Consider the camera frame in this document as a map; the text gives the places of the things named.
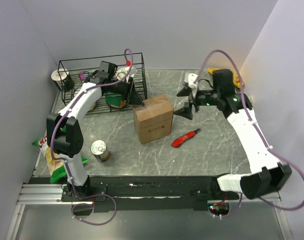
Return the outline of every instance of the can lid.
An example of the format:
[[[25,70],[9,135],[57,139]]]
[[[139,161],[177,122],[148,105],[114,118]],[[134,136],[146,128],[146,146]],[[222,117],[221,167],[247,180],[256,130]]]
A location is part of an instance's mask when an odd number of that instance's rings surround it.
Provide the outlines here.
[[[53,81],[60,82],[61,79],[62,80],[66,79],[68,74],[69,74],[69,72],[66,69],[59,68],[58,70],[55,70],[54,72],[52,72],[51,79]]]
[[[107,145],[102,140],[97,140],[93,142],[91,145],[91,152],[95,155],[104,153],[106,149],[107,149]]]

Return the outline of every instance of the green bag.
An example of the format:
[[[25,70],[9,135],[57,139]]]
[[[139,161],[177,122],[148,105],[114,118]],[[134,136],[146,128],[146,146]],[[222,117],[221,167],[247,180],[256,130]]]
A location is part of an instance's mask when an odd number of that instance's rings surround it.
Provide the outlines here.
[[[50,153],[50,148],[47,143],[48,137],[42,137],[37,141],[33,142],[32,145],[37,146],[41,151],[41,154],[44,156],[49,173],[51,175],[50,183],[54,184],[57,180],[67,175],[66,169],[63,166],[62,161],[53,161]],[[84,156],[81,156],[82,163],[85,164],[88,162],[88,159]]]

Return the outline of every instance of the black mounting bracket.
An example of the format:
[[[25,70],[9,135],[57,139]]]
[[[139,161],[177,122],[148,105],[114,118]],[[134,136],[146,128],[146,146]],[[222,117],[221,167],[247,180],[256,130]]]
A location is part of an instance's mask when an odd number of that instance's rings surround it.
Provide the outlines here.
[[[235,192],[222,192],[214,187],[217,176],[92,176],[88,196],[107,194],[114,198],[118,210],[193,209],[208,211],[208,201],[239,199]],[[80,202],[72,189],[65,186],[62,202]],[[91,204],[92,198],[83,202]],[[79,213],[90,212],[91,207],[80,208]],[[94,212],[114,210],[108,197],[95,198]]]
[[[85,80],[85,83],[94,83],[96,85],[104,83],[113,78],[118,66],[114,63],[101,61],[99,70],[94,71]]]
[[[243,176],[240,181],[242,192],[248,199],[255,199],[266,194],[279,191],[289,179],[292,170],[289,165],[282,165],[267,169],[249,176]]]
[[[46,118],[47,145],[51,145],[54,128],[62,116],[49,113]],[[65,117],[54,136],[53,150],[57,154],[64,154],[72,158],[78,154],[83,146],[83,136],[79,121],[74,117]]]

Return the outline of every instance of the table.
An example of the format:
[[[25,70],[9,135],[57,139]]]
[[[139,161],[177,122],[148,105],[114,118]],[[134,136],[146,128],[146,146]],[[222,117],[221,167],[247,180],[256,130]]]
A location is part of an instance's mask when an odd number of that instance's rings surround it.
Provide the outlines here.
[[[194,70],[147,70],[148,98],[166,94],[174,109],[181,108],[186,97],[176,97],[183,87],[187,73]],[[202,88],[207,89],[205,81]],[[61,95],[54,102],[54,112],[64,107]],[[213,176],[223,173],[247,174],[250,165],[241,142],[223,114],[214,106],[204,106],[193,113],[193,120],[173,117],[171,134],[141,144],[134,129],[131,110],[89,114],[80,121],[84,137],[82,156],[90,176]],[[181,147],[171,143],[178,137],[197,128],[193,139]],[[110,159],[101,163],[92,155],[90,147],[103,140],[111,152]],[[41,156],[34,177],[49,177],[46,160]]]

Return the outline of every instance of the box cutter blade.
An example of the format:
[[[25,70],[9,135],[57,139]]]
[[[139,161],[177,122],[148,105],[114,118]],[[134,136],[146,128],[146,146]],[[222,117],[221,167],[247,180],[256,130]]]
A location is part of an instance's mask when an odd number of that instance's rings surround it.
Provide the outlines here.
[[[186,140],[193,138],[200,131],[201,131],[200,128],[194,131],[189,131],[188,133],[184,134],[183,136],[180,136],[178,139],[172,142],[171,146],[174,148],[180,147]]]

